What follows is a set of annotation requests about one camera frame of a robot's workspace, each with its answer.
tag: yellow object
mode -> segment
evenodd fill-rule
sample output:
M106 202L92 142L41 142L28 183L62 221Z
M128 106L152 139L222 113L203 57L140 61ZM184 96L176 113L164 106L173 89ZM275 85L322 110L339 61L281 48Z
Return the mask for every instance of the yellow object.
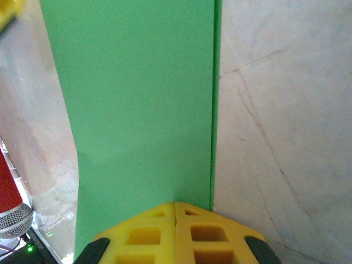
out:
M258 263L245 237L264 237L218 214L183 202L163 203L110 228L99 264Z
M22 13L24 0L0 0L0 31Z

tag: yellow plastic part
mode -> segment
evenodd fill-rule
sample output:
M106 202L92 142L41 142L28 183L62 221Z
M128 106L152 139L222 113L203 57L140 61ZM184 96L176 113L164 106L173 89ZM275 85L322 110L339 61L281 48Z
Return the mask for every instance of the yellow plastic part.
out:
M23 6L24 0L0 0L0 31L22 13Z
M176 264L175 208L163 203L99 235L110 239L99 264Z
M163 203L110 228L99 264L257 264L245 237L257 231L183 202Z

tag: red microphone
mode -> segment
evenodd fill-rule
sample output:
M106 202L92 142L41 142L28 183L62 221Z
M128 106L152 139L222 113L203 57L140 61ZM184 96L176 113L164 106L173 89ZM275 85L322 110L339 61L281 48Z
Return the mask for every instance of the red microphone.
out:
M33 210L23 203L4 154L0 151L0 239L23 235L32 221Z

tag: silver mesh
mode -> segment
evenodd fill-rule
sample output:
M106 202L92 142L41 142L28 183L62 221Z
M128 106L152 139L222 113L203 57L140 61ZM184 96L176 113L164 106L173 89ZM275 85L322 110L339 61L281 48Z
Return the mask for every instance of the silver mesh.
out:
M33 210L25 203L0 214L0 239L16 238L23 235L31 227Z

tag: marble surface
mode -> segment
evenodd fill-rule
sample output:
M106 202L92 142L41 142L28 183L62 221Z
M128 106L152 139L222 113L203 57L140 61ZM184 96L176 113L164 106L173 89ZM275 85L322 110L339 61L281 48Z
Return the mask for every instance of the marble surface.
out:
M77 157L38 0L27 0L0 36L0 112L0 135L36 211L35 227L72 263Z
M284 263L352 262L352 2L223 2L215 209Z

